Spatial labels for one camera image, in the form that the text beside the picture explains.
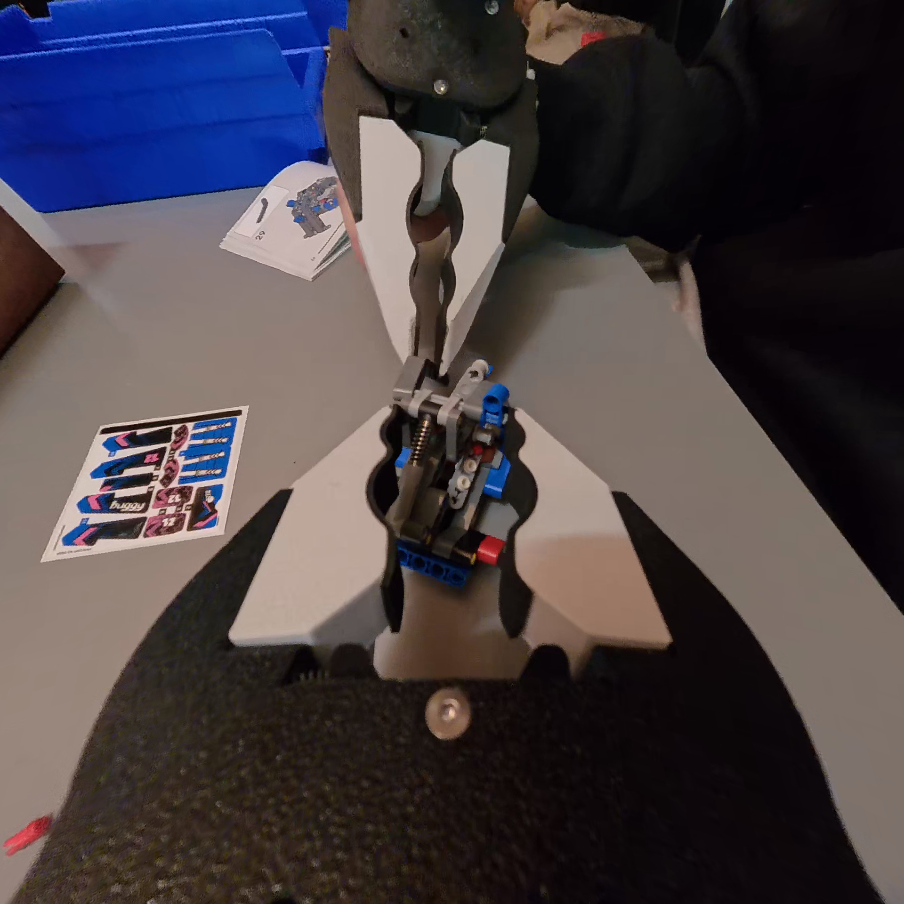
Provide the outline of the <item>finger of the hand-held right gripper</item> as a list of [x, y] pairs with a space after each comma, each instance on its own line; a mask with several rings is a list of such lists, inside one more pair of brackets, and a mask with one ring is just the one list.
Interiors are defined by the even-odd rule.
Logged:
[[366, 116], [359, 118], [359, 149], [359, 243], [390, 342], [405, 361], [419, 341], [412, 291], [419, 249], [410, 221], [423, 183], [423, 153], [393, 120]]
[[445, 173], [452, 226], [447, 263], [454, 289], [444, 299], [446, 337], [439, 371], [446, 372], [465, 343], [503, 253], [509, 148], [474, 143], [455, 152]]

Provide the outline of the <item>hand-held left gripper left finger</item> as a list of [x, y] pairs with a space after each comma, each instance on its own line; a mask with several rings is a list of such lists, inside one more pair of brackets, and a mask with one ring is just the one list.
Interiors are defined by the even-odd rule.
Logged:
[[234, 646], [368, 647], [389, 627], [379, 591], [387, 533], [366, 494], [389, 415], [378, 410], [292, 484], [229, 631]]

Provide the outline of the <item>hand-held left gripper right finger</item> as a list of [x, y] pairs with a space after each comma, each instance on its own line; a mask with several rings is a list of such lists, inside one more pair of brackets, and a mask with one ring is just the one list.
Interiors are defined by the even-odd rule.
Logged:
[[671, 634], [608, 485], [523, 411], [506, 439], [500, 645], [666, 649]]

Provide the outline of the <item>grey blue lego chassis assembly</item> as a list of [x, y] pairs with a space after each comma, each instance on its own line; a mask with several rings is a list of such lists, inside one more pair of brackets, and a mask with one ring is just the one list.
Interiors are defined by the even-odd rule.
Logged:
[[491, 376], [491, 365], [477, 359], [446, 401], [424, 405], [421, 417], [392, 406], [391, 425], [401, 431], [398, 491], [384, 520], [401, 567], [451, 589], [463, 588], [477, 563], [497, 566], [506, 545], [478, 527], [511, 473], [504, 452], [510, 391]]

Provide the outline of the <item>person's right forearm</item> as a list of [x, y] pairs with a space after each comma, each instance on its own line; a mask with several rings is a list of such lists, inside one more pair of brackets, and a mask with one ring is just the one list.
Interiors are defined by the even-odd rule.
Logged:
[[675, 250], [803, 216], [902, 245], [902, 2], [732, 2], [685, 66], [649, 34], [537, 63], [548, 215]]

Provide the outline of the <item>open lego instruction booklet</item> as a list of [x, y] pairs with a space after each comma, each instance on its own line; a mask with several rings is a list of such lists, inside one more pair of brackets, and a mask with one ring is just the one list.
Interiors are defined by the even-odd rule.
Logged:
[[222, 250], [307, 281], [351, 247], [333, 166], [298, 162], [280, 171], [220, 242]]

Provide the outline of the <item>short red lego pin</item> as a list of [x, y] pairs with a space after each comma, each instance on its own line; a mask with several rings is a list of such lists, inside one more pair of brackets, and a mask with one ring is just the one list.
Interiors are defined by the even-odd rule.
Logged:
[[51, 830], [52, 825], [53, 814], [43, 815], [30, 821], [3, 842], [3, 852], [7, 857], [15, 856], [39, 842]]

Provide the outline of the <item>blue pink sticker sheet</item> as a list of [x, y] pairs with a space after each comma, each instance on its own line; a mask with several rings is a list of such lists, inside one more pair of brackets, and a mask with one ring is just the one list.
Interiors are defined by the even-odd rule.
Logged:
[[224, 535], [249, 412], [99, 427], [40, 561]]

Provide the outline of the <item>blue storage bin white tag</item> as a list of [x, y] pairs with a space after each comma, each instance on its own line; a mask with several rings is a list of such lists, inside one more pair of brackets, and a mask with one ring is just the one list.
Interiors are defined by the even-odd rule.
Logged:
[[2, 10], [2, 54], [218, 32], [268, 31], [282, 50], [323, 47], [345, 27], [345, 1], [72, 1], [51, 2], [48, 17]]

